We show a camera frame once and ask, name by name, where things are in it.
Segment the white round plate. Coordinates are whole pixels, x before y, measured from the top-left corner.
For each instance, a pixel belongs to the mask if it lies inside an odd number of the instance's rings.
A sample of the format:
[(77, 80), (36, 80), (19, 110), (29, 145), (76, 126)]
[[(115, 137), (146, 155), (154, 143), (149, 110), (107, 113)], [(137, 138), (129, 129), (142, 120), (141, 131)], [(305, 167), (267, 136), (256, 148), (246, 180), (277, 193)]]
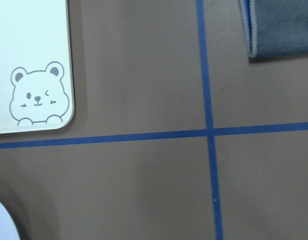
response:
[(12, 217), (4, 205), (0, 202), (0, 240), (20, 239), (20, 235)]

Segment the grey folded cloth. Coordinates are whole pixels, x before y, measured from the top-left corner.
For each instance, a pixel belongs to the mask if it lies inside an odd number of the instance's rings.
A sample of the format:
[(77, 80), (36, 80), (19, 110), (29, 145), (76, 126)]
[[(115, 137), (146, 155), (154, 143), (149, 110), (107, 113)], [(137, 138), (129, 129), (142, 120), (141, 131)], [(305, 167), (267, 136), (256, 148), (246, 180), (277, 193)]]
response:
[(308, 54), (308, 0), (241, 0), (239, 7), (250, 59)]

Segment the cream bear tray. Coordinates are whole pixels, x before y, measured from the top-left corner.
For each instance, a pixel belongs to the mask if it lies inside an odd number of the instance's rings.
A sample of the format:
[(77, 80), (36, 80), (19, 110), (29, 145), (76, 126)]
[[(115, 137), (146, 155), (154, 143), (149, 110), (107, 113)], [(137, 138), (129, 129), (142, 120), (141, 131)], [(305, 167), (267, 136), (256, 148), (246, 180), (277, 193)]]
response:
[(0, 134), (56, 130), (75, 109), (66, 0), (0, 0)]

